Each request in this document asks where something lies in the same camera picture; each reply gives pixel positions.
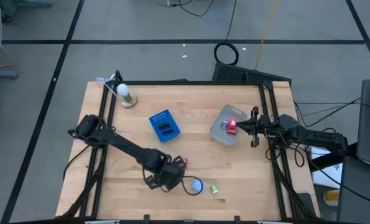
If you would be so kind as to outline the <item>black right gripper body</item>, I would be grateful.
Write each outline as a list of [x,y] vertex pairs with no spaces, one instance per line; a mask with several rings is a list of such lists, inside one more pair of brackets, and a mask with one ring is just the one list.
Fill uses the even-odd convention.
[[259,134],[262,134],[268,141],[270,148],[277,148],[277,141],[273,137],[272,130],[268,130],[269,126],[272,124],[270,122],[268,115],[259,115],[259,108],[257,106],[253,107],[251,110],[251,117],[249,119],[249,135],[252,136],[251,147],[256,148],[259,143]]

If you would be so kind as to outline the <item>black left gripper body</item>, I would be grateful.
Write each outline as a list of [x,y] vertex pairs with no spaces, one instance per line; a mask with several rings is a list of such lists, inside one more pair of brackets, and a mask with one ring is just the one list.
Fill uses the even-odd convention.
[[172,164],[169,155],[159,156],[154,161],[147,162],[144,169],[151,173],[144,179],[150,189],[165,187],[170,191],[181,183],[185,175],[185,170]]

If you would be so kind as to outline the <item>light blue plug adapter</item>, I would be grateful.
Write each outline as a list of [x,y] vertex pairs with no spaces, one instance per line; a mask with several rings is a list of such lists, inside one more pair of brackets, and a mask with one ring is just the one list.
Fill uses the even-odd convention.
[[193,191],[195,191],[196,193],[200,193],[203,191],[204,189],[204,185],[203,185],[203,182],[200,181],[199,179],[195,179],[193,182],[192,182],[192,185],[191,185],[191,188]]

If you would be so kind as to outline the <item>grey plastic bin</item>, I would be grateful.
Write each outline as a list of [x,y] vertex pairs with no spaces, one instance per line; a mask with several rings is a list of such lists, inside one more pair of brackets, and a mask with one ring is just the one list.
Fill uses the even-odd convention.
[[210,137],[218,143],[228,147],[235,143],[236,138],[241,131],[237,127],[236,134],[232,135],[226,132],[227,129],[221,128],[223,121],[227,121],[229,125],[230,118],[235,118],[236,121],[245,121],[247,120],[247,114],[231,105],[224,105],[210,127]]

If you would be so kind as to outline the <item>blue slotted plastic basket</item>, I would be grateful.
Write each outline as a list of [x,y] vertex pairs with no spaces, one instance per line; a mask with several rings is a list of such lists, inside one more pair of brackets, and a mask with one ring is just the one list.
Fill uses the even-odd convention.
[[[157,113],[151,116],[149,118],[149,121],[160,142],[167,142],[180,134],[180,129],[178,125],[176,124],[169,110],[163,110],[160,113]],[[167,129],[159,130],[157,126],[160,123],[165,123],[165,122],[170,123],[170,127],[167,129],[173,129],[174,133],[169,134],[169,135],[162,134],[162,131],[167,130]]]

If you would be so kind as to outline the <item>black perforated panel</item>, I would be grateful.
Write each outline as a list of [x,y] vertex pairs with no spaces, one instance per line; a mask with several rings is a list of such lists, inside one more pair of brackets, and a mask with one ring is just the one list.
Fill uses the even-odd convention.
[[269,73],[258,72],[256,70],[250,70],[234,65],[226,65],[217,62],[213,73],[212,81],[272,81],[272,82],[288,82],[292,84],[290,78],[272,75]]

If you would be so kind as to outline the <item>black diagonal strut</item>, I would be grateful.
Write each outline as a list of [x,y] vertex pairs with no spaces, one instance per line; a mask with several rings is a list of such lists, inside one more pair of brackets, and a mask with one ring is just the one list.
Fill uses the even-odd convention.
[[358,146],[357,143],[353,143],[347,147],[347,150],[345,150],[345,152],[330,152],[329,154],[325,154],[324,156],[312,159],[309,162],[310,172],[315,172],[326,167],[340,164],[343,162],[343,159],[347,156],[352,157],[353,159],[357,159],[358,158],[356,155],[357,146]]

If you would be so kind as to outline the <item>white paper sheet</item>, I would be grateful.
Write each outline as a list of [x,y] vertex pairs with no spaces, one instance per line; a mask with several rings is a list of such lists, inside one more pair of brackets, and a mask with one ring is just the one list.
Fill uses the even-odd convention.
[[[309,147],[310,155],[312,159],[316,159],[330,152],[326,149],[321,149],[318,147]],[[316,171],[312,173],[313,183],[317,185],[322,185],[325,187],[331,187],[334,189],[340,189],[339,183],[341,182],[343,164],[336,164],[330,167],[326,167],[323,171]]]

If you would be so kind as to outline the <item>white bulb on metal base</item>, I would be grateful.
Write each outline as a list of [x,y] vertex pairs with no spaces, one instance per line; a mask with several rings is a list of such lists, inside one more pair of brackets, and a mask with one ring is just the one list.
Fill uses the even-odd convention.
[[119,84],[116,91],[123,107],[131,108],[137,103],[137,96],[130,93],[126,84]]

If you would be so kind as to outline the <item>yellow container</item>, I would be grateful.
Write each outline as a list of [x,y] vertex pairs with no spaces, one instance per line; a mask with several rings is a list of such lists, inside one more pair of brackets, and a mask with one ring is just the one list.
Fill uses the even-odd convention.
[[323,201],[332,207],[337,207],[339,204],[340,190],[327,190],[323,193]]

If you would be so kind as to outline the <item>clear plastic wrap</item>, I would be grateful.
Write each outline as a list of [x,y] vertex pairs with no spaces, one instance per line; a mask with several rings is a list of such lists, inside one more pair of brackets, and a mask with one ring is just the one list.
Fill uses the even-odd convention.
[[110,82],[112,80],[115,80],[115,74],[112,74],[110,77],[96,77],[95,78],[95,81],[96,82],[100,82],[100,83],[107,83],[107,82]]

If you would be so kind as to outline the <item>grey cabinet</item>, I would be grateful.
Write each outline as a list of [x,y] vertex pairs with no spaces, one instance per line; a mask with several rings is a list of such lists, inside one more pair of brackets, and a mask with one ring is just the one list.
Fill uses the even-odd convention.
[[341,184],[337,220],[370,224],[370,165],[345,157]]

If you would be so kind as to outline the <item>blue-grey stand foot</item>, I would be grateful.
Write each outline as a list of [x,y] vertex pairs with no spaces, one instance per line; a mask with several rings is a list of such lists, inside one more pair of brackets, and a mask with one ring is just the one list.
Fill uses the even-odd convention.
[[18,74],[14,70],[0,70],[0,78],[11,78],[15,80]]
[[19,7],[52,7],[52,0],[16,0]]

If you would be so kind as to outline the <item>green bag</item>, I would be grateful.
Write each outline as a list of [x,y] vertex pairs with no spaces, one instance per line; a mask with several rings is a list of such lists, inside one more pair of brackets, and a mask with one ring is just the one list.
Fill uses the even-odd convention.
[[0,0],[0,18],[3,22],[13,20],[18,11],[16,0]]

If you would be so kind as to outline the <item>black aluminium table frame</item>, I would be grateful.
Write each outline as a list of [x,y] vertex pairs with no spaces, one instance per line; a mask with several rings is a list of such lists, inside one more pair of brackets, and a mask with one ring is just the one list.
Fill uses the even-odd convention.
[[[107,106],[105,118],[112,118],[116,131],[147,148],[188,159],[187,179],[165,193],[150,189],[143,181],[141,167],[122,151],[109,147],[99,192],[89,196],[87,215],[99,198],[96,216],[100,219],[139,220],[280,220],[291,216],[290,199],[277,198],[272,164],[267,160],[267,140],[257,148],[251,137],[240,133],[231,147],[210,137],[210,126],[224,105],[249,113],[254,106],[270,113],[269,90],[257,85],[213,84],[211,82],[132,82],[130,92],[137,104]],[[149,118],[169,110],[180,134],[160,142]],[[192,190],[195,179],[203,182],[200,193]],[[219,192],[212,194],[215,184]]]

